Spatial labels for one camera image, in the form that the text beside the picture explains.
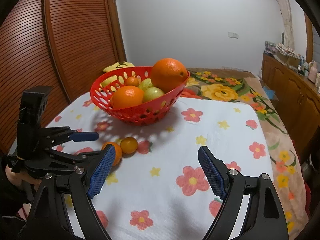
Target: metal screw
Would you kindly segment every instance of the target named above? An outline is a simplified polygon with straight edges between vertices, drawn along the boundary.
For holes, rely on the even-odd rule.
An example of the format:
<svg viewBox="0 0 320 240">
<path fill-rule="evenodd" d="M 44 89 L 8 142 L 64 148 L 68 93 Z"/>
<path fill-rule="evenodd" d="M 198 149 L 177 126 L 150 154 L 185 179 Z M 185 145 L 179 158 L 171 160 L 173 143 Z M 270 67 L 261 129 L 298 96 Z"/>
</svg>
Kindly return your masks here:
<svg viewBox="0 0 320 240">
<path fill-rule="evenodd" d="M 45 176 L 44 176 L 46 179 L 50 179 L 52 177 L 52 173 L 47 173 Z"/>
<path fill-rule="evenodd" d="M 76 169 L 76 173 L 78 173 L 78 174 L 84 173 L 84 168 L 78 168 L 78 169 Z"/>
<path fill-rule="evenodd" d="M 235 170 L 235 169 L 231 169 L 229 170 L 230 174 L 233 175 L 233 176 L 236 176 L 238 174 L 238 171 Z"/>
<path fill-rule="evenodd" d="M 269 179 L 269 175 L 266 174 L 266 173 L 262 173 L 261 177 L 262 177 L 263 179 Z"/>
</svg>

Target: pink bottle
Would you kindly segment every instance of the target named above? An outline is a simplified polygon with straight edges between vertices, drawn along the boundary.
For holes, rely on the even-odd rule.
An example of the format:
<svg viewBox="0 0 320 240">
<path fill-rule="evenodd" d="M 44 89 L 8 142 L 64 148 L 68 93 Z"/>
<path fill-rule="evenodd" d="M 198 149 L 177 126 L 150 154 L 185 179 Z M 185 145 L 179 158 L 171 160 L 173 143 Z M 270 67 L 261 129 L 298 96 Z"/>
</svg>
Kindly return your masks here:
<svg viewBox="0 0 320 240">
<path fill-rule="evenodd" d="M 317 73 L 318 73 L 317 63 L 314 61 L 310 62 L 308 79 L 311 82 L 316 83 Z"/>
</svg>

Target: patterned cloth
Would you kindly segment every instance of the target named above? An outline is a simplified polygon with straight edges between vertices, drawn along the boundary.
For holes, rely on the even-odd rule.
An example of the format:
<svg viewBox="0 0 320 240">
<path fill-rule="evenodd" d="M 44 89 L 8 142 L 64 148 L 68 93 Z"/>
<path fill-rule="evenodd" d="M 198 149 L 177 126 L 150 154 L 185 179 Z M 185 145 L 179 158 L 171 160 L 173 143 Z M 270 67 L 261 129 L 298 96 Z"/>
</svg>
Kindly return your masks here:
<svg viewBox="0 0 320 240">
<path fill-rule="evenodd" d="M 196 85 L 196 78 L 190 81 Z M 208 97 L 210 89 L 203 87 Z M 237 97 L 231 88 L 221 85 L 219 89 L 215 96 Z M 87 93 L 64 109 L 49 126 L 99 133 L 97 141 L 68 142 L 56 147 L 69 154 L 100 150 L 103 143 L 119 143 L 127 136 L 137 139 L 137 152 L 124 156 L 112 168 L 100 194 L 92 200 L 103 226 L 115 240 L 203 239 L 221 200 L 212 192 L 198 162 L 197 151 L 202 145 L 207 145 L 228 168 L 255 177 L 265 172 L 273 179 L 258 117 L 243 103 L 179 98 L 160 122 L 136 127 L 100 110 Z M 83 237 L 70 196 L 65 199 L 73 230 Z M 241 230 L 248 201 L 249 196 L 244 196 L 230 239 Z"/>
<path fill-rule="evenodd" d="M 259 80 L 249 72 L 238 70 L 189 70 L 191 76 L 182 96 L 243 102 L 255 110 L 267 141 L 274 185 L 285 212 L 289 237 L 294 239 L 308 222 L 301 167 L 288 132 Z"/>
</svg>

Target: fruit basket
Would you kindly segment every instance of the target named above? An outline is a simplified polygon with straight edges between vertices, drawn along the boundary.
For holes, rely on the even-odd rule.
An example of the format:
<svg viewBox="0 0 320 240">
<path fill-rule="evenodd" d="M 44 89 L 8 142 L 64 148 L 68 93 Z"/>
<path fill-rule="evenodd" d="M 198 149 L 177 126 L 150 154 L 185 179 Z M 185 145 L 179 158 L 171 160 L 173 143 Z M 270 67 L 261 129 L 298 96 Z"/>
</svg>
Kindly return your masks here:
<svg viewBox="0 0 320 240">
<path fill-rule="evenodd" d="M 124 86 L 124 81 L 127 78 L 134 76 L 138 80 L 143 81 L 150 77 L 151 69 L 152 67 L 129 67 L 116 69 L 103 74 L 91 87 L 90 97 L 92 102 L 101 110 L 127 124 L 141 126 L 158 122 L 167 114 L 170 107 L 181 95 L 182 90 L 186 86 L 188 78 L 190 77 L 189 72 L 187 79 L 182 84 L 159 98 L 138 106 L 123 109 L 113 109 L 110 106 L 111 96 L 117 89 Z M 115 81 L 103 88 L 100 86 L 104 80 L 110 77 L 114 78 L 114 76 L 117 77 Z"/>
</svg>

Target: curtain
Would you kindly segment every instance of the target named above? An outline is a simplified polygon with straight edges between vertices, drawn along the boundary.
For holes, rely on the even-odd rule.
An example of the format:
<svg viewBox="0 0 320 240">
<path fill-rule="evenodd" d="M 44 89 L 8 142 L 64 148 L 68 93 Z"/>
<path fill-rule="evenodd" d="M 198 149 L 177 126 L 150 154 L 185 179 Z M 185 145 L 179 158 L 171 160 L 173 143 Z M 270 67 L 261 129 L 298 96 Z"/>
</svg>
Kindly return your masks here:
<svg viewBox="0 0 320 240">
<path fill-rule="evenodd" d="M 277 2 L 279 4 L 284 23 L 284 45 L 288 48 L 294 49 L 292 15 L 289 0 L 277 0 Z"/>
</svg>

